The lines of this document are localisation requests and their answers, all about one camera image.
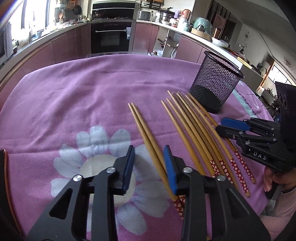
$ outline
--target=built-in oven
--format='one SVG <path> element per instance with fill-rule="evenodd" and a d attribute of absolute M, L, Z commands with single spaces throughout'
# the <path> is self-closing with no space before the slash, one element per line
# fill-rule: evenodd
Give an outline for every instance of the built-in oven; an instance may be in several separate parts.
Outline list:
<path fill-rule="evenodd" d="M 137 18 L 135 1 L 99 1 L 92 5 L 92 20 Z"/>
<path fill-rule="evenodd" d="M 135 20 L 102 20 L 91 24 L 92 56 L 132 51 Z"/>

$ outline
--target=daisy print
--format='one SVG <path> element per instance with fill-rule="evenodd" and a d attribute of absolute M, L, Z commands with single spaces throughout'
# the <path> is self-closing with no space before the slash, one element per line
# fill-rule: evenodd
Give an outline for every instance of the daisy print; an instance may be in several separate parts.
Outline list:
<path fill-rule="evenodd" d="M 118 157 L 125 156 L 131 144 L 130 134 L 120 129 L 108 139 L 103 127 L 93 126 L 89 133 L 76 135 L 77 148 L 63 144 L 59 157 L 53 161 L 54 167 L 63 178 L 51 181 L 51 195 L 55 197 L 75 175 L 91 177 L 107 167 L 113 166 Z M 130 186 L 124 196 L 114 196 L 115 220 L 117 230 L 125 228 L 135 235 L 147 230 L 145 213 L 161 218 L 170 206 L 168 193 L 160 181 L 145 145 L 135 147 L 135 163 Z M 91 231 L 93 194 L 87 217 L 87 231 Z"/>

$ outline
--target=black mesh pen holder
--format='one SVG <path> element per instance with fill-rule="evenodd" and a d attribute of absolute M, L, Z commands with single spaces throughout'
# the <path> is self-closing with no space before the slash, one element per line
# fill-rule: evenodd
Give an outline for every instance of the black mesh pen holder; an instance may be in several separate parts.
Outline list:
<path fill-rule="evenodd" d="M 226 59 L 205 51 L 205 59 L 190 94 L 210 113 L 218 113 L 243 73 Z"/>

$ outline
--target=blue gripper pad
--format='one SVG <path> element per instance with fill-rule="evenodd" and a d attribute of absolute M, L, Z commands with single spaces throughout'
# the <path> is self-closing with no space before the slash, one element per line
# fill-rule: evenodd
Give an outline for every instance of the blue gripper pad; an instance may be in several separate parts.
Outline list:
<path fill-rule="evenodd" d="M 128 152 L 126 154 L 127 163 L 124 169 L 123 175 L 123 190 L 126 192 L 129 188 L 130 180 L 131 180 L 131 173 L 133 171 L 133 164 L 135 162 L 135 148 L 130 145 Z"/>
<path fill-rule="evenodd" d="M 165 167 L 168 174 L 168 182 L 170 184 L 170 188 L 173 191 L 173 193 L 176 195 L 177 193 L 177 178 L 176 178 L 176 172 L 175 172 L 175 161 L 173 154 L 170 150 L 170 147 L 168 145 L 165 146 L 163 150 L 163 157 L 165 159 Z"/>
<path fill-rule="evenodd" d="M 230 118 L 223 118 L 221 124 L 226 127 L 238 129 L 241 131 L 249 131 L 250 127 L 244 121 L 230 119 Z"/>

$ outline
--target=purple tablecloth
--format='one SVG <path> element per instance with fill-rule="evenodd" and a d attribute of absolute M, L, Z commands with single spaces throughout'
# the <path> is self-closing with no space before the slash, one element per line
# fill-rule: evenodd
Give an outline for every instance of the purple tablecloth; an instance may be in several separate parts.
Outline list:
<path fill-rule="evenodd" d="M 114 55 L 56 64 L 26 75 L 0 112 L 0 148 L 9 153 L 12 201 L 24 232 L 71 177 L 98 174 L 132 144 L 137 155 L 130 188 L 115 199 L 119 240 L 179 240 L 182 221 L 127 103 L 138 106 L 161 148 L 169 144 L 175 156 L 194 167 L 160 100 L 168 97 L 167 90 L 187 93 L 199 67 L 174 59 Z M 250 116 L 271 120 L 243 82 L 213 115 L 218 122 L 222 117 Z M 252 184 L 234 159 L 251 193 L 246 199 L 259 214 L 267 204 L 264 167 L 246 159 L 257 181 Z"/>

